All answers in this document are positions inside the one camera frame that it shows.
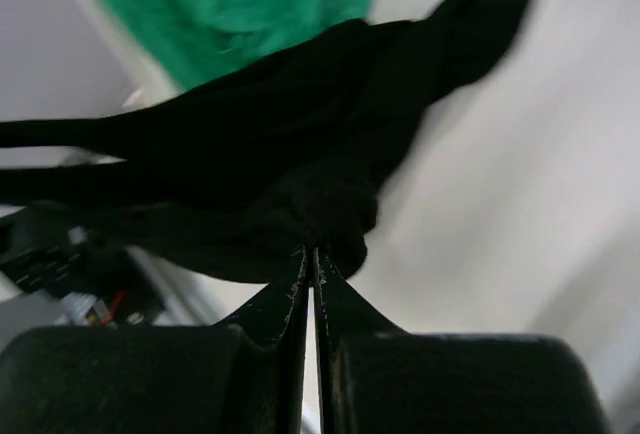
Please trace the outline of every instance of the green cloth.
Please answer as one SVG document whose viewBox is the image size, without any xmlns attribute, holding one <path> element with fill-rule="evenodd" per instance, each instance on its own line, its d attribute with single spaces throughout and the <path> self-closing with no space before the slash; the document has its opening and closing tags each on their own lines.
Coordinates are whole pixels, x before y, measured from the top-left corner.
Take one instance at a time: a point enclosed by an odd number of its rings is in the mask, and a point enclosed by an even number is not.
<svg viewBox="0 0 640 434">
<path fill-rule="evenodd" d="M 370 0 L 101 0 L 183 88 L 236 71 L 333 24 Z"/>
</svg>

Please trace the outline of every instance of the green garment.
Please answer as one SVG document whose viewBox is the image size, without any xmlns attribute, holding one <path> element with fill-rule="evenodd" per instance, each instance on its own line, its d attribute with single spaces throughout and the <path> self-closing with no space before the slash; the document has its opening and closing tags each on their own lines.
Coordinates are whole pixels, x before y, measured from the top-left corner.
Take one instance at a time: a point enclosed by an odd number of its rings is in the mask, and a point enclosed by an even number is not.
<svg viewBox="0 0 640 434">
<path fill-rule="evenodd" d="M 364 17 L 370 0 L 101 0 L 183 88 Z"/>
</svg>

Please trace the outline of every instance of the clothing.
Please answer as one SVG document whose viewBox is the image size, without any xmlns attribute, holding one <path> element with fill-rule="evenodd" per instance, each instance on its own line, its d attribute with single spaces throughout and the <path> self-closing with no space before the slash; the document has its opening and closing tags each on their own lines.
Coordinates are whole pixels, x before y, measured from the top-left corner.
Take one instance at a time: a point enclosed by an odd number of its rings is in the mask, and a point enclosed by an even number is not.
<svg viewBox="0 0 640 434">
<path fill-rule="evenodd" d="M 35 203 L 218 278 L 267 282 L 300 243 L 323 246 L 349 277 L 425 107 L 497 63 L 528 1 L 444 0 L 418 22 L 346 21 L 147 109 L 2 123 L 0 147 L 125 161 L 0 171 L 0 203 Z"/>
<path fill-rule="evenodd" d="M 185 89 L 347 19 L 370 0 L 100 0 Z"/>
</svg>

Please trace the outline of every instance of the black cloth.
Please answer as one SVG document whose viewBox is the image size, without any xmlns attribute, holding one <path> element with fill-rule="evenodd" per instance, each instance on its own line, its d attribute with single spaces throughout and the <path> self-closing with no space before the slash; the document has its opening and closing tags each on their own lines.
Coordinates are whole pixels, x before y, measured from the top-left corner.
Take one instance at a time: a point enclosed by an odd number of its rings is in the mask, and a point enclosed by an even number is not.
<svg viewBox="0 0 640 434">
<path fill-rule="evenodd" d="M 0 203 L 57 212 L 213 277 L 267 282 L 300 243 L 329 249 L 348 277 L 425 108 L 487 74 L 528 1 L 351 20 L 147 109 L 2 123 L 0 147 L 124 161 L 0 171 Z"/>
</svg>

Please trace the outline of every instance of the black garment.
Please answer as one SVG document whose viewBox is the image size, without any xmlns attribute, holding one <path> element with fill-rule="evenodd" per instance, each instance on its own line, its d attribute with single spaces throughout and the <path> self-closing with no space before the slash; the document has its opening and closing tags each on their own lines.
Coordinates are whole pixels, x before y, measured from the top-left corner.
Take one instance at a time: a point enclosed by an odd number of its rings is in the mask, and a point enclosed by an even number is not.
<svg viewBox="0 0 640 434">
<path fill-rule="evenodd" d="M 0 171 L 0 203 L 35 203 L 223 279 L 269 281 L 301 242 L 325 246 L 348 277 L 425 107 L 496 64 L 527 2 L 444 0 L 418 22 L 351 20 L 148 109 L 0 124 L 0 147 L 125 159 Z"/>
</svg>

